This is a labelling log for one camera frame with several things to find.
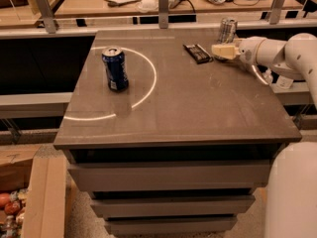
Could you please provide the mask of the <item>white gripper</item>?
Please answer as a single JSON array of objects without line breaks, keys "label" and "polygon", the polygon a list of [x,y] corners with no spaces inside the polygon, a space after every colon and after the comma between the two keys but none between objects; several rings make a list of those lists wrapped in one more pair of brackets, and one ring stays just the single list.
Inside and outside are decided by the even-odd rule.
[{"label": "white gripper", "polygon": [[264,37],[235,38],[232,44],[217,44],[211,47],[213,55],[218,59],[233,60],[240,55],[241,62],[257,65],[258,49]]}]

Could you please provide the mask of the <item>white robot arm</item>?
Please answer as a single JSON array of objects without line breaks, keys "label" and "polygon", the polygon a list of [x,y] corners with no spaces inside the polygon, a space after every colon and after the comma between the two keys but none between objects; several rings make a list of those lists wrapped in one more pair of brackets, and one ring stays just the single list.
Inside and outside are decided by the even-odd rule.
[{"label": "white robot arm", "polygon": [[[317,39],[297,34],[287,41],[263,37],[237,39],[212,47],[220,58],[239,58],[289,77],[303,78],[317,102]],[[284,148],[273,161],[265,208],[264,238],[317,238],[317,143]]]}]

